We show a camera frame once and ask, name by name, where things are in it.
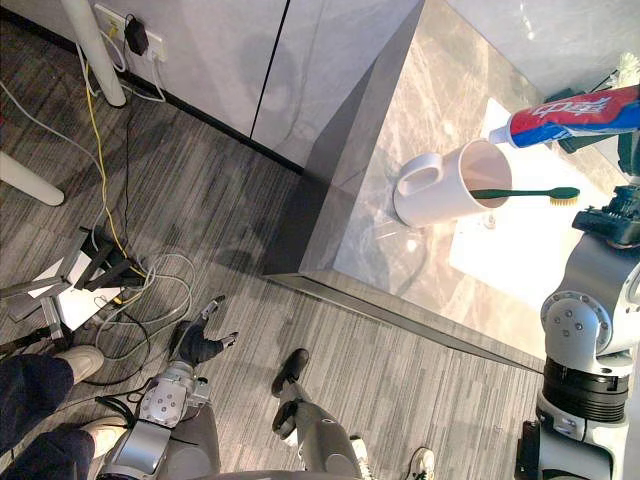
jeans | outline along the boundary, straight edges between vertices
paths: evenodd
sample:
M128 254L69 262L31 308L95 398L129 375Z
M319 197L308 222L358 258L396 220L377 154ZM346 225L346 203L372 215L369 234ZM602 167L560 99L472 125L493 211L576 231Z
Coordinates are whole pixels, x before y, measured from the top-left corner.
M19 355L0 364L0 455L15 447L40 421L56 411L73 386L62 359ZM94 443L84 430L40 434L0 480L84 480Z

gray marble countertop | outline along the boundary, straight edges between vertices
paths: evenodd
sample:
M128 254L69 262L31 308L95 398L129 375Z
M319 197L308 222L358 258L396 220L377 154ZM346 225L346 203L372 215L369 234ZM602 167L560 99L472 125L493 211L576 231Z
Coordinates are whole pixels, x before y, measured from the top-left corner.
M327 176L329 191L295 274L486 350L502 345L541 359L538 311L450 266L455 221L412 229L398 219L392 202L404 163L428 151L448 153L480 136L490 97L511 112L542 101L527 79L446 2L427 2L371 153L367 161L355 161L344 151L358 138L347 139ZM594 148L566 158L608 195L621 181ZM476 341L469 332L498 343Z

green toothbrush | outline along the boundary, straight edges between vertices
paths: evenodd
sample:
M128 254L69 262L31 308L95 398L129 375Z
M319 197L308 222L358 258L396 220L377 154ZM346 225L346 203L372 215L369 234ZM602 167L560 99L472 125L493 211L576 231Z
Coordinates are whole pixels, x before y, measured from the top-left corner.
M552 205L573 205L578 201L580 190L573 187L557 187L551 190L499 190L489 188L486 190L471 190L471 196L475 199L487 200L503 197L533 197L548 196Z

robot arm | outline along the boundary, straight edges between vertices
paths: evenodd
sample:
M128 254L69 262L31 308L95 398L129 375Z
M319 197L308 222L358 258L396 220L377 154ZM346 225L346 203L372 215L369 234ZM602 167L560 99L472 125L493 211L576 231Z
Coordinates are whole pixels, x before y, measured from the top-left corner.
M622 479L640 341L640 188L616 193L609 207L576 217L574 227L587 233L542 307L544 386L538 421L525 422L518 443L518 480Z
M190 408L199 412L209 403L211 386L206 378L196 378L195 367L234 345L238 336L234 332L221 340L204 338L209 315L223 299L216 298L194 321L178 325L169 366L150 382L133 428L109 453L98 480L156 478L158 467L167 456L173 429Z

toothpaste tube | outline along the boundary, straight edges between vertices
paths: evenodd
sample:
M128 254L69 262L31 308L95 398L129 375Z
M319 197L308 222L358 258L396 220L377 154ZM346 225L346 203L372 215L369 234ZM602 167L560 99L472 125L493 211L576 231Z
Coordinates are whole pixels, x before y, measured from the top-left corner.
M567 137L614 135L640 129L640 85L603 90L521 110L493 130L491 143L524 148Z

